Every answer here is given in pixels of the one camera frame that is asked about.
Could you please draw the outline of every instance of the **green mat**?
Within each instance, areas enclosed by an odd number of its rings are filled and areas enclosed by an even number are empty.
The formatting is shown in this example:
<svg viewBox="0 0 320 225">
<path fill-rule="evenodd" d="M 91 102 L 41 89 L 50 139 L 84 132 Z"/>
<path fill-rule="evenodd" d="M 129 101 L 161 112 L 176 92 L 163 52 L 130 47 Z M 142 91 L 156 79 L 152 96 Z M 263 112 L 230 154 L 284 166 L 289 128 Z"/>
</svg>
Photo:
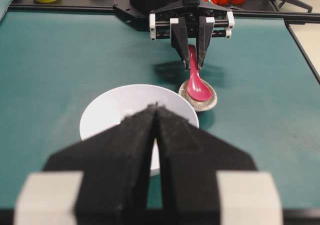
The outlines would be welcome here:
<svg viewBox="0 0 320 225">
<path fill-rule="evenodd" d="M 200 127 L 270 171 L 284 208 L 320 207 L 319 84 L 282 20 L 237 19 L 232 33 L 211 40 L 201 73 L 218 104 L 198 114 Z M 141 83 L 177 91 L 188 77 L 169 40 L 97 14 L 8 12 L 0 68 L 0 208 L 48 155 L 80 140 L 95 97 Z M 159 176 L 148 205 L 161 206 Z"/>
</svg>

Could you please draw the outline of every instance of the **red spoon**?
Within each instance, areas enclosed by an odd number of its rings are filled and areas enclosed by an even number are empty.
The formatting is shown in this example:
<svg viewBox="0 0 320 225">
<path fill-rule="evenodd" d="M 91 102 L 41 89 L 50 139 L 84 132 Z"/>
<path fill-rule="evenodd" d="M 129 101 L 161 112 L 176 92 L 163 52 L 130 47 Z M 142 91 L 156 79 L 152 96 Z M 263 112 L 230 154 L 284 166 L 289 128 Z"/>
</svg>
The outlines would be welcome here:
<svg viewBox="0 0 320 225">
<path fill-rule="evenodd" d="M 186 88 L 187 93 L 194 100 L 204 102 L 211 98 L 212 93 L 201 80 L 198 70 L 197 54 L 194 45 L 189 45 L 190 79 Z"/>
</svg>

